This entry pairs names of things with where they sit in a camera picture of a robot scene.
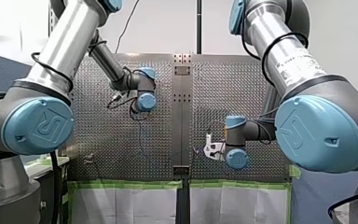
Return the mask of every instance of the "wire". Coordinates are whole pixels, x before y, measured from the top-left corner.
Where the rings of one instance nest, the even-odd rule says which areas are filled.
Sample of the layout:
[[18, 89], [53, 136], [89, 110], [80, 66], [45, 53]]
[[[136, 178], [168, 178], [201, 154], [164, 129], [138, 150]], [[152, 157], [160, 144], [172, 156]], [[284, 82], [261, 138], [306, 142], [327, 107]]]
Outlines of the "wire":
[[271, 79], [269, 79], [269, 76], [267, 75], [267, 70], [266, 70], [267, 57], [269, 56], [269, 52], [272, 50], [272, 48], [274, 48], [275, 45], [277, 45], [279, 42], [281, 42], [282, 40], [284, 40], [285, 38], [287, 38], [290, 35], [296, 35], [297, 37], [301, 36], [303, 38], [305, 48], [307, 48], [309, 45], [309, 40], [308, 40], [307, 36], [303, 35], [299, 32], [290, 32], [290, 33], [287, 33], [284, 35], [280, 35], [276, 39], [274, 39], [274, 41], [272, 41], [271, 44], [268, 45], [268, 47], [264, 51], [263, 58], [261, 59], [261, 70], [262, 70], [263, 76], [266, 79], [266, 81], [273, 87], [275, 87], [275, 85], [271, 81]]
[[54, 204], [51, 224], [56, 224], [58, 221], [58, 215], [60, 210], [60, 194], [61, 194], [61, 179], [60, 179], [60, 168], [58, 166], [57, 155], [55, 151], [50, 152], [51, 165], [53, 168], [54, 175]]
[[108, 109], [117, 109], [117, 108], [121, 107], [122, 105], [124, 105], [124, 104], [126, 104], [126, 103], [128, 103], [128, 102], [130, 102], [130, 101], [133, 101], [133, 100], [136, 100], [136, 97], [130, 98], [129, 100], [126, 100], [125, 102], [123, 102], [123, 103], [121, 103], [121, 104], [118, 104], [118, 105], [115, 105], [115, 106], [113, 106], [113, 107], [110, 107], [110, 106], [111, 106], [115, 101], [111, 101], [111, 102], [109, 102], [109, 104], [107, 105], [106, 108], [108, 108]]
[[356, 200], [358, 200], [358, 194], [356, 194], [354, 196], [351, 196], [350, 198], [344, 199], [344, 200], [342, 200], [342, 201], [340, 201], [338, 203], [335, 203], [335, 204], [331, 205], [327, 210], [328, 216], [333, 218], [334, 209], [340, 207], [341, 205], [343, 205], [345, 203], [351, 203], [351, 202], [356, 201]]
[[39, 55], [40, 55], [40, 52], [34, 52], [34, 53], [31, 54], [31, 57], [36, 63], [38, 63], [43, 68], [54, 72], [55, 74], [59, 75], [60, 77], [63, 77], [69, 84], [69, 92], [72, 91], [74, 89], [74, 82], [72, 81], [72, 79], [69, 78], [66, 74], [64, 74], [64, 73], [56, 70], [55, 68], [51, 67], [50, 65], [40, 62], [38, 57], [36, 57], [36, 56], [39, 56]]
[[89, 56], [91, 56], [92, 51], [93, 51], [98, 45], [106, 44], [106, 43], [107, 43], [106, 40], [101, 40], [101, 41], [99, 41], [99, 42], [97, 42], [97, 43], [95, 43], [95, 44], [90, 44], [90, 45], [89, 45]]
[[156, 80], [151, 78], [146, 72], [140, 70], [140, 69], [135, 69], [133, 70], [132, 72], [139, 72], [139, 73], [142, 73], [145, 77], [147, 77], [150, 81], [152, 81], [153, 83], [153, 87], [154, 87], [154, 90], [156, 89]]
[[263, 142], [263, 141], [260, 141], [262, 144], [264, 145], [270, 145], [272, 143], [272, 136], [271, 134], [269, 133], [269, 131], [267, 130], [267, 128], [262, 124], [262, 122], [264, 122], [263, 120], [257, 120], [257, 119], [250, 119], [248, 120], [254, 124], [256, 124], [259, 128], [261, 128], [267, 135], [268, 135], [268, 141], [267, 143], [266, 142]]
[[128, 26], [129, 26], [131, 17], [132, 17], [132, 15], [133, 15], [133, 13], [134, 13], [136, 7], [138, 6], [138, 3], [139, 3], [139, 0], [137, 0], [137, 1], [135, 2], [135, 5], [134, 5], [133, 8], [132, 8], [132, 12], [131, 12], [129, 18], [127, 19], [126, 25], [124, 26], [124, 30], [123, 30], [123, 32], [121, 33], [120, 37], [118, 38], [118, 42], [117, 42], [117, 46], [116, 46], [115, 53], [118, 52], [118, 48], [120, 47], [121, 38], [124, 36], [124, 34], [125, 34], [126, 31], [127, 31], [127, 28], [128, 28]]
[[275, 108], [275, 109], [273, 109], [273, 110], [270, 110], [270, 111], [267, 112], [267, 113], [261, 114], [261, 115], [259, 115], [258, 117], [263, 118], [263, 117], [265, 117], [265, 116], [271, 115], [271, 114], [277, 112], [278, 109], [279, 109], [279, 107], [277, 107], [277, 108]]
[[135, 98], [135, 99], [133, 99], [133, 101], [131, 102], [131, 105], [130, 105], [130, 118], [131, 118], [132, 120], [136, 120], [136, 121], [146, 120], [147, 117], [150, 115], [150, 112], [146, 112], [146, 116], [144, 116], [143, 118], [137, 119], [137, 118], [134, 116], [135, 114], [140, 114], [140, 113], [135, 112], [135, 111], [132, 109], [133, 104], [135, 104], [135, 101], [136, 101], [137, 99], [138, 99], [138, 98]]
[[[245, 19], [245, 16], [246, 16], [246, 10], [243, 11], [243, 19]], [[246, 41], [245, 41], [245, 22], [243, 23], [243, 26], [242, 26], [242, 31], [241, 31], [241, 42], [242, 42], [242, 46], [243, 48], [245, 49], [246, 53], [249, 54], [249, 56], [251, 56], [252, 58], [260, 61], [260, 57], [256, 56], [255, 54], [253, 54], [249, 49], [248, 47], [246, 46]]]

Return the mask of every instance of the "pegboard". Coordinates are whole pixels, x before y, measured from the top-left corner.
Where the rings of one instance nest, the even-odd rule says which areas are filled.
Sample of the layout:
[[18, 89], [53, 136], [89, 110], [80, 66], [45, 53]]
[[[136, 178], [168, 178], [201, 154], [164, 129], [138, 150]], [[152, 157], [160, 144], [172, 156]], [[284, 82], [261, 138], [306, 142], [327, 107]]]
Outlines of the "pegboard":
[[270, 145], [247, 142], [250, 165], [242, 171], [207, 159], [202, 151], [209, 125], [212, 125], [213, 141], [220, 141], [224, 138], [224, 124], [220, 122], [226, 116], [258, 118], [267, 88], [260, 63], [242, 56], [194, 55], [192, 77], [192, 121], [188, 131], [192, 133], [190, 146], [199, 153], [191, 151], [191, 177], [287, 182], [289, 162], [275, 142]]
[[[113, 96], [108, 78], [86, 58], [71, 94], [76, 127], [67, 148], [70, 179], [172, 180], [172, 167], [182, 164], [190, 166], [190, 177], [196, 179], [288, 181], [289, 162], [275, 143], [249, 142], [251, 163], [239, 172], [207, 159], [201, 150], [211, 121], [222, 122], [227, 115], [258, 117], [267, 87], [259, 62], [243, 56], [187, 55], [186, 64], [178, 61], [185, 55], [116, 57], [130, 69], [156, 70], [158, 107], [142, 121], [140, 144], [139, 124], [131, 120], [129, 105], [106, 108]], [[178, 66], [189, 66], [189, 74], [175, 73]], [[222, 139], [224, 125], [214, 122], [212, 127], [213, 140]]]
[[109, 110], [107, 105], [114, 94], [109, 80], [98, 64], [86, 57], [71, 93], [76, 126], [67, 148], [71, 157], [69, 178], [172, 179], [173, 56], [117, 54], [116, 57], [131, 70], [142, 66], [156, 70], [158, 107], [139, 122], [129, 116], [130, 103]]

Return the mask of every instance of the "white sticker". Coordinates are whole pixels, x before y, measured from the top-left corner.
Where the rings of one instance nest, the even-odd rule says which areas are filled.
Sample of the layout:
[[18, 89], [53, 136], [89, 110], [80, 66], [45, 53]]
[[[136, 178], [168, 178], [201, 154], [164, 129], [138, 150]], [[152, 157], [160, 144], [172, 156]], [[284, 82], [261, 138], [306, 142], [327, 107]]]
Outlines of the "white sticker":
[[306, 49], [297, 49], [290, 57], [277, 63], [276, 68], [287, 86], [327, 75]]

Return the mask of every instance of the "blue joint cap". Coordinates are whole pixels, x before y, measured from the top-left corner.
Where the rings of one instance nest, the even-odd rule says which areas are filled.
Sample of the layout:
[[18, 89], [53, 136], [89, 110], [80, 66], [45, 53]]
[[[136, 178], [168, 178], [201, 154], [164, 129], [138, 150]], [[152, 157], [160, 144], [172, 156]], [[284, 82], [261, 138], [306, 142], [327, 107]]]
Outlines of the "blue joint cap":
[[233, 169], [241, 170], [248, 166], [249, 157], [243, 149], [232, 149], [226, 155], [226, 163]]
[[229, 32], [240, 35], [243, 25], [243, 11], [246, 9], [246, 0], [234, 0], [229, 16]]
[[246, 123], [245, 116], [227, 116], [226, 117], [226, 129], [233, 129]]
[[148, 77], [155, 79], [156, 71], [151, 67], [141, 67], [139, 70], [143, 71]]
[[140, 112], [150, 112], [157, 104], [156, 96], [150, 92], [144, 93], [138, 97], [137, 108]]
[[338, 105], [318, 96], [284, 102], [276, 136], [293, 163], [318, 172], [346, 173], [358, 167], [358, 126]]
[[107, 11], [107, 13], [116, 13], [121, 10], [123, 6], [123, 0], [101, 0], [101, 4]]
[[74, 119], [71, 108], [53, 97], [40, 97], [19, 105], [2, 127], [2, 142], [21, 155], [47, 154], [71, 135]]

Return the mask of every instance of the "white cloth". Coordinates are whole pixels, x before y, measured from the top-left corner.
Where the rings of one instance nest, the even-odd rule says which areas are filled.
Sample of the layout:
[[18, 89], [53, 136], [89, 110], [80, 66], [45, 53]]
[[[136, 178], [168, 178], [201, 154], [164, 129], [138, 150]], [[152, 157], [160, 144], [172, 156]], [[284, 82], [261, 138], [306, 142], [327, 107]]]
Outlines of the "white cloth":
[[191, 224], [286, 224], [287, 189], [191, 189]]
[[75, 189], [74, 224], [174, 224], [176, 189]]

